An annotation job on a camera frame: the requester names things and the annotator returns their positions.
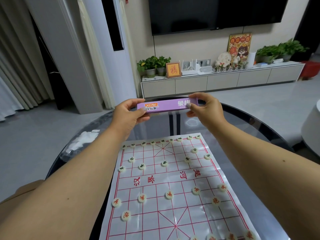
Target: cabinet drawer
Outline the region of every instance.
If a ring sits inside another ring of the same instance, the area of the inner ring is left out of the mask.
[[[207,76],[176,79],[176,93],[192,93],[207,89]]]
[[[142,83],[144,97],[155,97],[175,94],[174,80],[163,80]]]
[[[267,83],[279,83],[297,80],[303,65],[272,68]]]
[[[234,88],[237,86],[239,72],[208,76],[207,90]]]
[[[271,69],[240,72],[237,87],[266,84],[270,75],[270,71]]]

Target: cartoon girl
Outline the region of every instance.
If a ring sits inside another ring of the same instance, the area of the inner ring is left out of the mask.
[[[248,47],[246,46],[246,44],[243,44],[238,49],[237,59],[242,60],[247,55],[248,55]]]

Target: paper towel roll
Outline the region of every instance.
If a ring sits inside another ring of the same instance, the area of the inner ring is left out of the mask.
[[[248,59],[247,59],[247,68],[253,68],[255,57],[256,57],[256,52],[249,52]]]

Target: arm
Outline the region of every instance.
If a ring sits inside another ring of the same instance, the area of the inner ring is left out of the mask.
[[[52,174],[0,226],[0,239],[89,239],[108,191],[120,144],[150,117],[119,104],[110,126],[82,153]]]
[[[251,190],[276,217],[291,239],[320,236],[320,165],[253,137],[229,124],[220,102],[206,93],[191,98],[188,117],[197,116],[214,135]]]

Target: television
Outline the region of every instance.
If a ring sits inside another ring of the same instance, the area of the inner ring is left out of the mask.
[[[280,23],[288,0],[149,0],[152,35]]]

